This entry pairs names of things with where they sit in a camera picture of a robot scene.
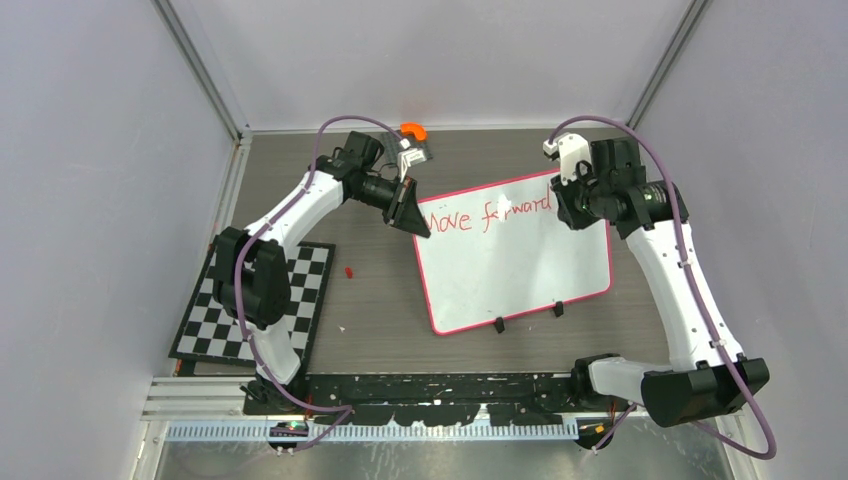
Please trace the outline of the pink framed whiteboard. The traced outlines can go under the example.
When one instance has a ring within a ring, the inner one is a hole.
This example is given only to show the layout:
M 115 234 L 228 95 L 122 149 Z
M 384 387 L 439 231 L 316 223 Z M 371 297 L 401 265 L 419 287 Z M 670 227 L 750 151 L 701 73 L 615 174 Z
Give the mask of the pink framed whiteboard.
M 413 245 L 432 330 L 450 335 L 605 294 L 611 234 L 557 217 L 554 171 L 419 203 L 431 234 Z

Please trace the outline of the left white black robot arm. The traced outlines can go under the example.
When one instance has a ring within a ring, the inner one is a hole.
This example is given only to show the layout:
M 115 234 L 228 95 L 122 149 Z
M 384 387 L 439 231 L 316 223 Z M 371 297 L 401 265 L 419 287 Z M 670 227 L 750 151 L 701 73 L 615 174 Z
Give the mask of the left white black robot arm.
M 284 414 L 298 412 L 307 398 L 305 385 L 294 379 L 300 357 L 281 324 L 291 301 L 292 251 L 348 200 L 376 208 L 392 228 L 422 238 L 431 234 L 417 202 L 417 182 L 408 174 L 426 155 L 407 139 L 398 145 L 398 174 L 384 178 L 374 168 L 384 145 L 365 133 L 350 133 L 331 155 L 317 157 L 298 186 L 265 216 L 217 236 L 213 297 L 238 321 L 258 376 L 272 383 L 268 400 Z

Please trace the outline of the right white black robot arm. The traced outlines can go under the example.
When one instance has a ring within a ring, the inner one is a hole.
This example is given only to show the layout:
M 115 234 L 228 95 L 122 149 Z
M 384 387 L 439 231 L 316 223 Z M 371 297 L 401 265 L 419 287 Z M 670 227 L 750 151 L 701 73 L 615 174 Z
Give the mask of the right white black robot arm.
M 558 219 L 573 231 L 602 222 L 617 230 L 648 282 L 669 350 L 667 365 L 612 353 L 577 360 L 574 403 L 591 411 L 618 397 L 642 405 L 661 427 L 738 411 L 746 403 L 740 388 L 758 392 L 770 372 L 744 353 L 718 311 L 678 190 L 648 180 L 633 139 L 565 133 L 544 141 L 543 152 L 560 165 L 550 180 Z

